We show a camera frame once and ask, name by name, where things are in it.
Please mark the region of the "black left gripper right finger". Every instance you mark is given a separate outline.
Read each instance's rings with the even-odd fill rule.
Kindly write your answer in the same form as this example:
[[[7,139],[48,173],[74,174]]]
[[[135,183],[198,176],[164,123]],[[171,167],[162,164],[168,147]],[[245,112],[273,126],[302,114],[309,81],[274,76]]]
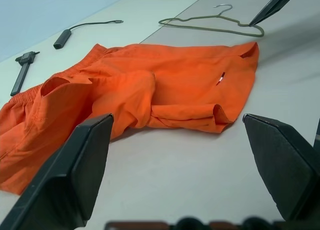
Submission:
[[[255,164],[286,221],[320,221],[320,149],[291,125],[245,114],[242,118]]]

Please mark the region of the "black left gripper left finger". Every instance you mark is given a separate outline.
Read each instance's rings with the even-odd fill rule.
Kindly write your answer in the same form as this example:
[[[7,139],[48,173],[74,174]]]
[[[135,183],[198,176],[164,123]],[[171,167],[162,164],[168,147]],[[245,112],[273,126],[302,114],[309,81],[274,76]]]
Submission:
[[[75,230],[91,218],[104,176],[114,117],[79,124],[41,166],[0,230]]]

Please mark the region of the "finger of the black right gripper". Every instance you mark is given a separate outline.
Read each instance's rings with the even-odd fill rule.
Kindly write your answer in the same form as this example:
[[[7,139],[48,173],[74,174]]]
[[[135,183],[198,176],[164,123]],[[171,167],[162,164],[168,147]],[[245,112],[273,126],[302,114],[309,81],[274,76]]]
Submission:
[[[260,22],[266,20],[272,15],[279,12],[290,0],[270,0],[267,5],[254,17],[254,19],[249,23],[250,27],[253,27]]]

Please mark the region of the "olive green wire hanger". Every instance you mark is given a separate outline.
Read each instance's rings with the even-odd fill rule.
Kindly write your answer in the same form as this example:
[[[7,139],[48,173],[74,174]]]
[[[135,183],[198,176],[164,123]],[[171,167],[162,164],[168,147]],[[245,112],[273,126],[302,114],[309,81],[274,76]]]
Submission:
[[[194,16],[186,19],[182,19],[179,17],[171,17],[171,18],[165,18],[161,19],[158,23],[165,27],[173,27],[173,28],[181,28],[181,29],[191,29],[191,30],[200,30],[200,31],[209,31],[209,32],[218,32],[218,33],[228,33],[228,34],[234,34],[234,35],[240,35],[240,36],[247,36],[247,37],[254,37],[254,38],[262,38],[265,36],[265,31],[262,27],[254,25],[253,28],[259,30],[259,34],[254,33],[245,33],[245,32],[239,32],[234,30],[228,30],[228,29],[219,29],[219,28],[212,28],[212,27],[202,27],[202,26],[195,26],[195,25],[181,25],[181,24],[174,24],[171,23],[172,21],[178,21],[178,22],[189,22],[193,20],[202,20],[202,19],[222,19],[228,22],[236,23],[238,27],[241,28],[250,28],[249,24],[241,23],[239,20],[223,16],[223,13],[230,11],[233,9],[232,4],[219,4],[214,6],[213,8],[219,8],[219,7],[227,7],[226,9],[222,10],[220,13],[216,15],[205,15],[205,16]]]

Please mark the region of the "orange shorts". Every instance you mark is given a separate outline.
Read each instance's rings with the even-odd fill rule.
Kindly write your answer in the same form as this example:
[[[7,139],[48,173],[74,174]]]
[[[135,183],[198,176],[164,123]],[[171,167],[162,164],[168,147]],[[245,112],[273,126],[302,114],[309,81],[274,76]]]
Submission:
[[[96,44],[0,109],[0,190],[21,194],[73,129],[100,115],[113,115],[112,138],[143,127],[223,132],[247,102],[259,55],[256,42]]]

